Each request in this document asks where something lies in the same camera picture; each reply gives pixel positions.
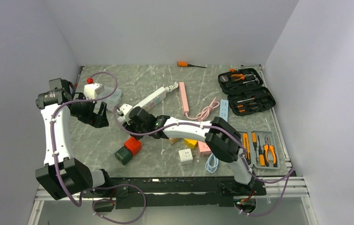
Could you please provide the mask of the white power strip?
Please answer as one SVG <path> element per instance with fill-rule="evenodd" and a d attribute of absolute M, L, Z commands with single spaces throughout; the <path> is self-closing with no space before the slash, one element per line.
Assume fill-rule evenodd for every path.
<path fill-rule="evenodd" d="M 167 91 L 165 87 L 160 87 L 155 92 L 150 94 L 148 97 L 143 99 L 141 102 L 135 105 L 135 107 L 141 107 L 142 109 L 148 111 L 153 108 L 155 105 L 160 103 L 165 99 Z"/>

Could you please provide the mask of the red cube plug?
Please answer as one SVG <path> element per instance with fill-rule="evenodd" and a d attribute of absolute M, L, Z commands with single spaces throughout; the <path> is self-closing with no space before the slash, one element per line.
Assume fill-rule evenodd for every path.
<path fill-rule="evenodd" d="M 124 147 L 131 152 L 132 156 L 135 156 L 142 149 L 142 143 L 134 137 L 130 137 L 124 142 Z"/>

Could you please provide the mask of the clear screw box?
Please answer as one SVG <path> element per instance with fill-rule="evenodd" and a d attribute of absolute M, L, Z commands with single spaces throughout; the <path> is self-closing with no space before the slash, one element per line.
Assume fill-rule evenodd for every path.
<path fill-rule="evenodd" d="M 112 90 L 113 87 L 104 86 L 104 90 L 101 93 L 99 93 L 96 98 L 103 98 L 107 96 Z M 104 98 L 101 101 L 97 101 L 94 110 L 98 111 L 100 109 L 101 102 L 104 102 L 106 103 L 106 111 L 112 112 L 113 108 L 120 103 L 121 97 L 122 97 L 122 92 L 119 88 L 117 88 L 111 96 Z"/>

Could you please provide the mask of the green cube plug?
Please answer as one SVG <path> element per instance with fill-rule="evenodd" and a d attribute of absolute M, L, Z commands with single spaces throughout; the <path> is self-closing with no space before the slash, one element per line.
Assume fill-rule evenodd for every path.
<path fill-rule="evenodd" d="M 118 149 L 114 155 L 115 158 L 123 165 L 126 165 L 133 158 L 132 152 L 125 146 Z"/>

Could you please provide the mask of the beige cube plug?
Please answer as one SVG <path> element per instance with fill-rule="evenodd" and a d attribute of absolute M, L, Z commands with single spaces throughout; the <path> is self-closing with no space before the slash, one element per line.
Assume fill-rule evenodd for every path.
<path fill-rule="evenodd" d="M 177 141 L 179 141 L 180 138 L 169 138 L 168 141 L 171 145 L 175 144 Z"/>

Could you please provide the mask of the pink power strip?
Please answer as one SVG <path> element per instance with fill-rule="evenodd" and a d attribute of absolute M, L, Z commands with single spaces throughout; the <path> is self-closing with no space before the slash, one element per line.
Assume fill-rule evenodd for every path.
<path fill-rule="evenodd" d="M 179 92 L 181 97 L 181 106 L 182 106 L 183 114 L 187 115 L 189 113 L 189 105 L 188 105 L 188 98 L 187 98 L 184 82 L 179 82 Z"/>

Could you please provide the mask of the yellow cube plug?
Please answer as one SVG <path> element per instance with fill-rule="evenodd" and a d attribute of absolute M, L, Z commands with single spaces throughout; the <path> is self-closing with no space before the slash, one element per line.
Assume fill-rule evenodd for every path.
<path fill-rule="evenodd" d="M 184 139 L 184 144 L 193 150 L 197 146 L 198 141 L 192 139 Z"/>

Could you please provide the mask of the white cube plug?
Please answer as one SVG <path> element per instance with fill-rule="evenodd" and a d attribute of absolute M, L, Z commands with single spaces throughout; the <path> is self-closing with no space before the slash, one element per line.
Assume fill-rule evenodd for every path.
<path fill-rule="evenodd" d="M 178 156 L 181 165 L 187 165 L 193 162 L 193 155 L 191 149 L 179 150 Z"/>

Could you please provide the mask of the pink cube plug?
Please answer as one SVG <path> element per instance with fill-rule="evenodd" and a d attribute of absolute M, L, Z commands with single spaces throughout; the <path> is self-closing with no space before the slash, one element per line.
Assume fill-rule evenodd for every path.
<path fill-rule="evenodd" d="M 211 154 L 209 146 L 204 142 L 198 142 L 198 153 L 201 157 L 206 157 Z"/>

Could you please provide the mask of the blue power strip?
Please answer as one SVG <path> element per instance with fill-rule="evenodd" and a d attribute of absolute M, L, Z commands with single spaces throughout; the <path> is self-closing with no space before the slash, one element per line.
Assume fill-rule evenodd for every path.
<path fill-rule="evenodd" d="M 219 105 L 219 117 L 228 122 L 228 114 L 229 114 L 229 102 L 226 99 L 220 100 Z"/>

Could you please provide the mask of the black tool case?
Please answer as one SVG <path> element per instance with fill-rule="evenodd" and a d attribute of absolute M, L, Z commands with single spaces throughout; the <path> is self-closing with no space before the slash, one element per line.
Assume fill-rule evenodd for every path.
<path fill-rule="evenodd" d="M 218 83 L 237 116 L 264 112 L 276 105 L 276 100 L 263 86 L 264 81 L 254 68 L 232 68 L 218 75 Z"/>

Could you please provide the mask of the grey tool tray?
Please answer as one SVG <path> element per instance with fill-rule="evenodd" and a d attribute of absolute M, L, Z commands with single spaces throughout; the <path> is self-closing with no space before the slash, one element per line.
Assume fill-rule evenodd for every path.
<path fill-rule="evenodd" d="M 247 153 L 244 158 L 246 159 L 249 167 L 256 167 L 260 169 L 277 170 L 280 168 L 280 160 L 278 157 L 278 150 L 276 147 L 276 141 L 271 131 L 248 131 L 245 129 L 239 129 L 238 132 L 241 135 L 243 146 L 247 149 Z M 264 137 L 270 138 L 271 144 L 274 146 L 278 166 L 275 168 L 272 164 L 269 167 L 265 166 L 264 162 Z"/>

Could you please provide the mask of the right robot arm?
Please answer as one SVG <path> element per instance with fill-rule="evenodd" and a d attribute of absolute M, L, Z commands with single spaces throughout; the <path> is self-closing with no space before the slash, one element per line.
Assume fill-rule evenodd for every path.
<path fill-rule="evenodd" d="M 219 161 L 229 166 L 239 193 L 247 195 L 255 187 L 252 169 L 243 158 L 247 149 L 241 135 L 221 117 L 215 117 L 212 121 L 188 121 L 167 115 L 155 117 L 143 108 L 135 107 L 126 122 L 117 124 L 134 137 L 184 138 L 204 142 Z"/>

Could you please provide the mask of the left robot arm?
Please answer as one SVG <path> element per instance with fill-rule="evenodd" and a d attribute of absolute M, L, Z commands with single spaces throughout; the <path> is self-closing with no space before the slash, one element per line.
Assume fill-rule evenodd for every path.
<path fill-rule="evenodd" d="M 67 197 L 66 191 L 73 195 L 88 189 L 94 189 L 101 197 L 110 195 L 113 184 L 108 173 L 104 169 L 91 171 L 75 158 L 69 131 L 71 117 L 94 128 L 107 127 L 107 104 L 102 102 L 95 113 L 95 103 L 86 101 L 83 93 L 73 99 L 72 83 L 65 79 L 52 79 L 49 87 L 36 99 L 46 138 L 44 166 L 35 171 L 37 181 L 54 200 Z"/>

